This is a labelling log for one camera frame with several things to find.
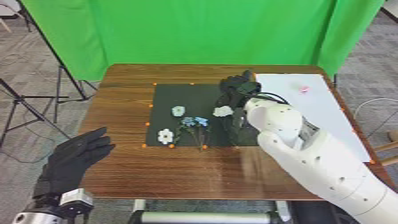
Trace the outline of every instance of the gray floor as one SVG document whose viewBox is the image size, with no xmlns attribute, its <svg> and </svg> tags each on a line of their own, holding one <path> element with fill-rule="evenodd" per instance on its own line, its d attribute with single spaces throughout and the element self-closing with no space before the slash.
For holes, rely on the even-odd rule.
<svg viewBox="0 0 398 224">
<path fill-rule="evenodd" d="M 45 48 L 38 34 L 26 32 L 21 20 L 5 20 L 12 34 L 0 27 L 0 77 L 24 95 L 51 95 L 54 92 L 56 61 Z M 383 14 L 378 14 L 355 50 L 339 70 L 339 93 L 349 109 L 369 99 L 390 97 L 398 99 L 398 25 Z M 61 80 L 61 93 L 77 97 L 67 80 Z M 44 100 L 33 100 L 37 108 Z M 0 124 L 10 109 L 10 99 L 0 93 Z M 72 135 L 83 120 L 88 102 L 67 103 L 60 106 L 58 126 Z M 398 110 L 398 103 L 376 102 L 360 111 L 356 121 L 364 133 L 371 133 L 385 118 Z M 14 122 L 31 118 L 19 108 Z M 63 141 L 61 136 L 40 124 L 31 124 L 26 130 L 15 130 L 5 142 L 5 151 L 19 159 L 31 161 L 40 158 L 53 148 L 53 141 Z M 385 132 L 398 129 L 398 115 L 369 136 L 372 146 L 388 142 Z M 380 158 L 396 155 L 398 150 L 378 153 Z M 31 185 L 40 172 L 44 160 L 35 164 L 21 164 L 0 154 L 0 223 L 8 223 L 12 216 L 22 209 L 30 200 Z M 388 175 L 398 184 L 398 165 L 387 168 Z M 149 202 L 149 210 L 172 211 L 248 211 L 260 212 L 269 209 L 262 201 L 157 201 Z M 131 211 L 129 200 L 95 200 L 95 210 L 90 223 L 124 223 Z"/>
</svg>

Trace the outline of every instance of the black mat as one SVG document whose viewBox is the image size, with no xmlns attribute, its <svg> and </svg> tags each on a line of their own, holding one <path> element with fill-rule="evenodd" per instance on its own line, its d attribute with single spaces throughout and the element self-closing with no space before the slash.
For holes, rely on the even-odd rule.
<svg viewBox="0 0 398 224">
<path fill-rule="evenodd" d="M 150 125 L 145 133 L 147 146 L 163 146 L 157 142 L 157 131 L 165 128 L 175 133 L 181 118 L 175 118 L 170 113 L 173 106 L 184 106 L 182 117 L 202 117 L 209 120 L 211 132 L 209 146 L 230 145 L 255 145 L 255 130 L 250 128 L 248 132 L 239 133 L 246 135 L 248 141 L 241 144 L 232 144 L 229 141 L 227 132 L 221 127 L 221 120 L 213 116 L 214 101 L 220 97 L 218 85 L 166 85 L 157 84 L 152 96 L 152 110 L 150 110 Z M 182 131 L 177 146 L 197 146 L 191 135 Z"/>
</svg>

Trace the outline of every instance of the white wall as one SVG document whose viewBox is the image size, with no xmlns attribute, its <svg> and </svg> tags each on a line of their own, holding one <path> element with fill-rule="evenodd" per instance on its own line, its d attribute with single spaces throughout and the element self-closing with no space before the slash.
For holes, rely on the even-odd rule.
<svg viewBox="0 0 398 224">
<path fill-rule="evenodd" d="M 387 2 L 383 3 L 383 8 L 398 18 L 398 0 L 387 0 Z"/>
</svg>

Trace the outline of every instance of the flower-shaped object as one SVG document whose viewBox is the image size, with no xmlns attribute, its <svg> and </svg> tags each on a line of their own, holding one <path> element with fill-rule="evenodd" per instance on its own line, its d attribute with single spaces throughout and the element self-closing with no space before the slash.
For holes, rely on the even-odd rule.
<svg viewBox="0 0 398 224">
<path fill-rule="evenodd" d="M 195 120 L 191 117 L 184 117 L 182 120 L 181 120 L 181 124 L 186 126 L 186 127 L 191 127 L 195 126 Z"/>
<path fill-rule="evenodd" d="M 232 114 L 232 109 L 229 106 L 214 107 L 213 115 L 214 117 L 225 117 Z"/>
<path fill-rule="evenodd" d="M 198 123 L 198 125 L 200 125 L 202 127 L 207 126 L 207 119 L 205 119 L 205 118 L 202 118 L 202 117 L 195 117 L 195 121 L 197 121 L 197 123 Z"/>
<path fill-rule="evenodd" d="M 173 137 L 173 134 L 172 134 L 170 130 L 165 128 L 157 132 L 157 141 L 161 142 L 163 145 L 166 145 L 166 143 L 172 142 L 172 137 Z"/>
<path fill-rule="evenodd" d="M 172 107 L 170 112 L 173 117 L 181 117 L 184 114 L 184 107 L 182 106 Z"/>
</svg>

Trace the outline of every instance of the small block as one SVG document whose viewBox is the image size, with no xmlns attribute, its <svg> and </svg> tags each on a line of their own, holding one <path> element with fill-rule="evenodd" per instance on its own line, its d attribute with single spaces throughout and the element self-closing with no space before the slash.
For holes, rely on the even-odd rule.
<svg viewBox="0 0 398 224">
<path fill-rule="evenodd" d="M 307 91 L 308 91 L 308 87 L 303 86 L 303 87 L 300 88 L 300 92 L 301 92 L 301 93 L 307 93 Z"/>
</svg>

